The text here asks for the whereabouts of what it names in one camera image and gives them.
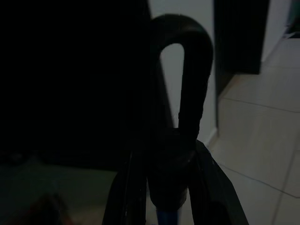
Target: grout line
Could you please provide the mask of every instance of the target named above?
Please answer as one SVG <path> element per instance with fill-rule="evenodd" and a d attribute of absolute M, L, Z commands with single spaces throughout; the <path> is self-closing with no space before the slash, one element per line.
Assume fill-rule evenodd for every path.
<path fill-rule="evenodd" d="M 251 179 L 251 180 L 254 180 L 254 181 L 257 181 L 257 182 L 259 182 L 259 183 L 262 183 L 262 184 L 264 184 L 264 185 L 266 185 L 266 186 L 269 186 L 270 188 L 272 188 L 272 189 L 274 189 L 274 190 L 277 190 L 277 191 L 279 191 L 279 192 L 281 192 L 281 193 L 283 193 L 283 194 L 286 194 L 286 195 L 288 195 L 288 196 L 290 196 L 290 197 L 300 199 L 300 196 L 294 196 L 294 195 L 292 195 L 292 194 L 290 194 L 290 193 L 287 193 L 287 192 L 285 192 L 285 191 L 283 191 L 283 190 L 280 190 L 280 189 L 277 188 L 277 187 L 273 187 L 272 185 L 270 185 L 270 184 L 268 184 L 268 183 L 265 183 L 265 182 L 263 182 L 263 181 L 261 181 L 261 180 L 258 180 L 258 179 L 249 177 L 249 176 L 244 175 L 244 174 L 242 174 L 242 173 L 240 173 L 240 172 L 238 172 L 238 171 L 235 171 L 235 170 L 233 170 L 233 169 L 230 169 L 229 167 L 227 167 L 227 166 L 225 166 L 225 165 L 223 165 L 223 164 L 221 164 L 221 163 L 218 163 L 218 164 L 221 165 L 221 166 L 223 166 L 223 167 L 225 167 L 227 170 L 230 170 L 230 171 L 232 171 L 232 172 L 238 173 L 239 175 L 242 175 L 243 177 L 247 177 L 247 178 L 249 178 L 249 179 Z"/>
<path fill-rule="evenodd" d="M 288 179 L 290 177 L 291 170 L 292 170 L 292 166 L 293 166 L 293 163 L 294 163 L 294 159 L 295 159 L 295 155 L 296 155 L 296 149 L 297 149 L 297 144 L 295 144 L 295 145 L 296 146 L 294 147 L 294 149 L 292 151 L 292 158 L 290 160 L 289 167 L 287 168 L 287 172 L 286 172 L 286 175 L 285 175 L 285 181 L 284 181 L 283 186 L 282 186 L 283 190 L 285 190 L 285 187 L 287 185 L 287 182 L 288 182 Z M 271 223 L 272 225 L 275 224 L 275 221 L 276 221 L 276 218 L 277 218 L 277 214 L 278 214 L 278 211 L 279 211 L 279 207 L 281 205 L 283 194 L 284 193 L 282 192 L 280 194 L 280 196 L 279 196 L 279 199 L 278 199 L 275 211 L 274 211 L 274 215 L 273 215 L 273 218 L 272 218 L 272 223 Z"/>
<path fill-rule="evenodd" d="M 281 67 L 281 66 L 265 66 L 264 68 L 271 67 L 271 68 L 280 68 L 280 69 L 300 69 L 300 67 Z"/>
<path fill-rule="evenodd" d="M 223 99 L 227 99 L 227 100 L 231 100 L 231 101 L 235 101 L 235 102 L 243 102 L 243 103 L 247 103 L 247 104 L 251 104 L 251 105 L 262 106 L 262 107 L 266 107 L 266 108 L 270 108 L 270 109 L 281 110 L 281 111 L 285 111 L 285 112 L 289 112 L 289 113 L 300 113 L 300 112 L 295 112 L 295 111 L 291 111 L 291 110 L 287 110 L 287 109 L 280 109 L 280 108 L 276 108 L 276 107 L 272 107 L 272 106 L 262 105 L 262 104 L 253 103 L 253 102 L 246 102 L 246 101 L 236 100 L 236 99 L 227 98 L 227 97 L 224 97 Z"/>

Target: blue part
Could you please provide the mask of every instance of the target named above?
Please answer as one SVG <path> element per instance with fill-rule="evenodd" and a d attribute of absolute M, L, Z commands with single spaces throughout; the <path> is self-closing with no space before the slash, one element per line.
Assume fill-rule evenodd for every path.
<path fill-rule="evenodd" d="M 158 225 L 177 225 L 178 224 L 178 211 L 163 212 L 156 211 Z"/>

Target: tile floor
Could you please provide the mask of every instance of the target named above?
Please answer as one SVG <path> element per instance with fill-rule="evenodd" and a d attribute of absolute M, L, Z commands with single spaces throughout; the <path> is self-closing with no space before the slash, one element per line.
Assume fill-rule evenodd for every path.
<path fill-rule="evenodd" d="M 260 75 L 239 75 L 219 102 L 212 155 L 250 225 L 300 224 L 300 39 L 284 40 Z"/>
<path fill-rule="evenodd" d="M 288 39 L 260 75 L 239 75 L 219 102 L 212 155 L 232 181 L 250 225 L 300 222 L 300 39 Z M 39 196 L 59 192 L 75 224 L 101 224 L 114 172 L 41 165 L 0 167 L 0 224 Z M 157 225 L 147 199 L 147 223 Z M 193 225 L 189 197 L 180 224 Z"/>
<path fill-rule="evenodd" d="M 0 225 L 28 210 L 43 194 L 59 193 L 75 225 L 102 224 L 115 172 L 45 165 L 31 158 L 0 166 Z"/>

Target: white wall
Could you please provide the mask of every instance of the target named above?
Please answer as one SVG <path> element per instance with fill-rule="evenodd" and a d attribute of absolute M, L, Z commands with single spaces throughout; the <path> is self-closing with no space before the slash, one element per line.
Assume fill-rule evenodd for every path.
<path fill-rule="evenodd" d="M 152 18 L 172 13 L 189 16 L 199 22 L 213 40 L 213 1 L 212 0 L 149 0 Z M 181 45 L 174 44 L 165 48 L 161 54 L 165 83 L 170 100 L 173 121 L 178 126 L 180 107 L 181 78 L 184 51 Z M 207 96 L 204 103 L 203 117 L 200 122 L 198 140 L 208 143 L 216 133 L 215 118 L 215 76 L 209 79 Z"/>
<path fill-rule="evenodd" d="M 262 62 L 267 59 L 284 35 L 291 2 L 291 0 L 270 0 Z"/>

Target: baseboard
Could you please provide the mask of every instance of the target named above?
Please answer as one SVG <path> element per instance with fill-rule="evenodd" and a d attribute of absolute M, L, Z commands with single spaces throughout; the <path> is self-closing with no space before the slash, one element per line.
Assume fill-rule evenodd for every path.
<path fill-rule="evenodd" d="M 218 139 L 218 129 L 215 127 L 213 128 L 212 132 L 210 133 L 210 136 L 208 137 L 208 139 L 204 142 L 204 145 L 208 148 L 208 150 L 210 152 L 212 149 L 212 146 L 215 144 L 215 142 Z"/>
<path fill-rule="evenodd" d="M 289 39 L 291 36 L 295 35 L 296 32 L 290 33 L 290 34 L 284 34 L 284 39 Z"/>
<path fill-rule="evenodd" d="M 261 64 L 261 68 L 265 67 L 268 64 L 268 62 L 269 62 L 269 60 L 271 58 L 271 55 L 278 48 L 278 46 L 281 43 L 281 41 L 284 40 L 284 39 L 286 39 L 285 33 L 286 33 L 287 29 L 288 29 L 287 27 L 284 28 L 284 30 L 282 32 L 282 35 L 279 37 L 278 41 L 274 44 L 273 48 L 271 48 L 269 50 L 269 52 L 266 54 L 266 56 L 262 58 L 262 60 L 261 60 L 261 63 L 262 63 Z"/>
<path fill-rule="evenodd" d="M 223 89 L 223 91 L 221 92 L 221 94 L 218 96 L 217 100 L 218 102 L 227 94 L 227 92 L 229 91 L 229 89 L 235 84 L 235 82 L 239 79 L 239 75 L 235 74 L 230 82 L 226 85 L 226 87 Z"/>

